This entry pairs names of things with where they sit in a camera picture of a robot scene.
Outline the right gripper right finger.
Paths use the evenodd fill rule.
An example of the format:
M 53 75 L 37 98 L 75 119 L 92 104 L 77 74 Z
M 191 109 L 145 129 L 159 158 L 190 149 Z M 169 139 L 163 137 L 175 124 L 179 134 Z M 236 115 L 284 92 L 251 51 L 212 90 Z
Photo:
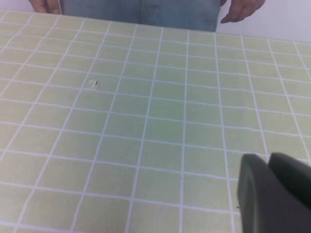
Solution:
M 301 203 L 311 207 L 311 167 L 284 153 L 271 154 L 268 167 Z

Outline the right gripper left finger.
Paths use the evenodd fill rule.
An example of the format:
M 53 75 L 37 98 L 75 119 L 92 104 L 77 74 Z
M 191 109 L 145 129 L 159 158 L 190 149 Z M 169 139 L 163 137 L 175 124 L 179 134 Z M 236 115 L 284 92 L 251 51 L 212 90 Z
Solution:
M 237 191 L 244 233 L 309 233 L 311 208 L 296 199 L 263 159 L 244 154 Z

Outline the person's left hand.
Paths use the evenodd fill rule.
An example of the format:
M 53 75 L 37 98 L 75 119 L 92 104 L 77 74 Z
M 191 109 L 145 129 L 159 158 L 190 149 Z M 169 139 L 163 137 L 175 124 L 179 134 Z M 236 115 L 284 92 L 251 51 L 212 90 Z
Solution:
M 220 21 L 221 24 L 240 22 L 260 9 L 265 0 L 231 0 L 228 13 Z

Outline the person's right hand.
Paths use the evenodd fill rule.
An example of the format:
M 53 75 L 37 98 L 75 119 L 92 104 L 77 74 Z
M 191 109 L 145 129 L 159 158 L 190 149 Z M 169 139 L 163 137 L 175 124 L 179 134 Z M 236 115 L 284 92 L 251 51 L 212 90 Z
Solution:
M 29 0 L 29 2 L 37 13 L 61 14 L 58 0 Z

